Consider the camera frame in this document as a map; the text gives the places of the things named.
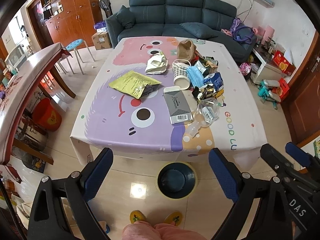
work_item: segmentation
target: metal screw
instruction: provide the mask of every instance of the metal screw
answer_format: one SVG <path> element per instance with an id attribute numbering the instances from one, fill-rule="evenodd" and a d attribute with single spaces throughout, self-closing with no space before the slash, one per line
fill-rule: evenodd
<path id="1" fill-rule="evenodd" d="M 273 179 L 273 181 L 274 181 L 275 183 L 279 183 L 279 182 L 280 182 L 280 179 L 279 179 L 278 177 L 273 177 L 272 179 Z"/>
<path id="2" fill-rule="evenodd" d="M 249 173 L 247 173 L 247 172 L 244 172 L 244 173 L 242 173 L 242 177 L 245 178 L 245 179 L 248 179 L 248 178 L 251 177 L 251 175 Z"/>
<path id="3" fill-rule="evenodd" d="M 74 171 L 73 173 L 71 173 L 72 178 L 77 178 L 77 177 L 79 177 L 79 175 L 80 175 L 79 171 Z"/>
<path id="4" fill-rule="evenodd" d="M 42 177 L 41 181 L 42 182 L 47 182 L 49 180 L 49 177 L 48 176 L 44 176 Z"/>

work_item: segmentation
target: sofa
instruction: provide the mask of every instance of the sofa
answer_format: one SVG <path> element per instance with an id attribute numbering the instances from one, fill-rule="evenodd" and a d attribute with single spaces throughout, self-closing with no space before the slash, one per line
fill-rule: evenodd
<path id="1" fill-rule="evenodd" d="M 117 14 L 106 20 L 113 48 L 122 38 L 128 37 L 171 36 L 196 39 L 180 25 L 193 22 L 209 26 L 214 37 L 207 40 L 224 44 L 236 62 L 245 62 L 255 44 L 239 43 L 221 32 L 221 29 L 230 29 L 237 9 L 220 0 L 129 0 L 129 5 L 129 10 L 135 17 L 132 28 L 124 29 L 117 20 Z M 244 37 L 248 32 L 249 29 L 242 29 L 238 35 Z"/>

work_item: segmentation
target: purple box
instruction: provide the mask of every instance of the purple box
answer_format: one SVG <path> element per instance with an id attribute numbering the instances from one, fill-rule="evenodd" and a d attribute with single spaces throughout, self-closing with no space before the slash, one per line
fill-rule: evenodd
<path id="1" fill-rule="evenodd" d="M 97 30 L 97 29 L 104 28 L 106 26 L 107 26 L 106 21 L 102 21 L 102 22 L 96 23 L 93 27 L 95 30 Z"/>

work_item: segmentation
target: floor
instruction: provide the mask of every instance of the floor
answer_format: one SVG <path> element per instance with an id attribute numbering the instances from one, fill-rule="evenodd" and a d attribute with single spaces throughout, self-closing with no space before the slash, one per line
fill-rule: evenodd
<path id="1" fill-rule="evenodd" d="M 79 50 L 83 60 L 87 62 L 83 64 L 85 75 L 81 75 L 74 57 L 70 59 L 70 63 L 74 67 L 75 75 L 72 75 L 67 62 L 62 61 L 69 73 L 67 75 L 61 73 L 61 76 L 77 96 L 63 115 L 61 127 L 49 135 L 45 152 L 52 156 L 54 165 L 47 164 L 45 174 L 52 178 L 65 178 L 71 172 L 80 171 L 83 168 L 73 151 L 69 135 L 90 85 L 112 50 L 96 51 L 94 47 L 90 49 L 96 62 L 92 62 L 86 49 Z M 257 88 L 250 82 L 248 85 L 260 111 L 268 142 L 294 163 L 294 160 L 284 152 L 284 146 L 291 138 L 281 107 L 276 111 L 270 102 L 262 104 L 257 96 Z M 92 152 L 96 156 L 100 150 L 92 148 Z M 122 229 L 129 223 L 129 214 L 132 210 L 141 210 L 151 224 L 160 223 L 170 212 L 179 210 L 184 215 L 180 226 L 197 231 L 207 239 L 211 239 L 220 227 L 233 203 L 224 196 L 209 164 L 191 163 L 198 175 L 198 185 L 189 198 L 182 200 L 168 199 L 157 190 L 156 176 L 164 164 L 165 162 L 114 156 L 111 170 L 97 196 L 90 201 L 97 219 L 105 220 L 110 226 L 111 232 L 108 235 L 111 239 L 121 239 Z M 275 175 L 261 158 L 249 173 L 259 179 L 270 179 Z M 137 195 L 136 187 L 145 188 L 146 191 Z M 255 201 L 240 239 L 249 230 L 257 204 L 258 201 Z"/>

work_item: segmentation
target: throw pillow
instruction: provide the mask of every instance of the throw pillow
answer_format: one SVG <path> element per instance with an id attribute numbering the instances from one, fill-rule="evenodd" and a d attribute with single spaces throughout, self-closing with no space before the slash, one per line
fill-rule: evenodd
<path id="1" fill-rule="evenodd" d="M 199 39 L 216 38 L 214 30 L 203 23 L 180 23 L 182 28 Z"/>
<path id="2" fill-rule="evenodd" d="M 132 28 L 136 23 L 136 18 L 134 17 L 134 14 L 130 12 L 129 8 L 127 8 L 124 5 L 120 8 L 120 10 L 117 13 L 117 20 L 125 29 Z"/>

